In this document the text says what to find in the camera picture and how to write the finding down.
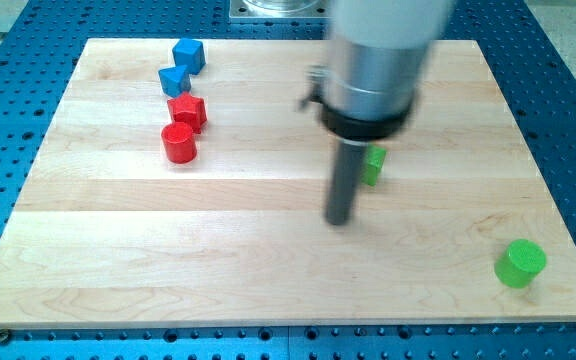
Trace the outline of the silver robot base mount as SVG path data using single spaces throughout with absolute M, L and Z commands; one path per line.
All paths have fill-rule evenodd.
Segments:
M 327 16 L 328 0 L 230 0 L 229 18 L 244 20 L 319 19 Z

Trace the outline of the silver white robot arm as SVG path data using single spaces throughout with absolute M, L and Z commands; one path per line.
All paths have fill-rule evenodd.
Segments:
M 432 43 L 454 0 L 335 0 L 323 64 L 308 72 L 311 89 L 299 103 L 320 106 L 320 123 L 338 139 L 324 218 L 344 225 L 352 215 L 370 143 L 399 132 L 416 100 Z

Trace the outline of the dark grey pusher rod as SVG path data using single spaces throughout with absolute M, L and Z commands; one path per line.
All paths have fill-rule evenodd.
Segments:
M 325 207 L 325 219 L 331 225 L 350 220 L 367 148 L 366 142 L 339 140 Z

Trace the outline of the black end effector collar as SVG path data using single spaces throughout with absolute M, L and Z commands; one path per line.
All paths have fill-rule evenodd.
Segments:
M 385 139 L 400 131 L 407 122 L 415 104 L 415 92 L 409 93 L 403 103 L 399 97 L 384 92 L 351 92 L 349 111 L 332 107 L 332 102 L 318 91 L 321 104 L 319 121 L 340 138 L 370 142 Z

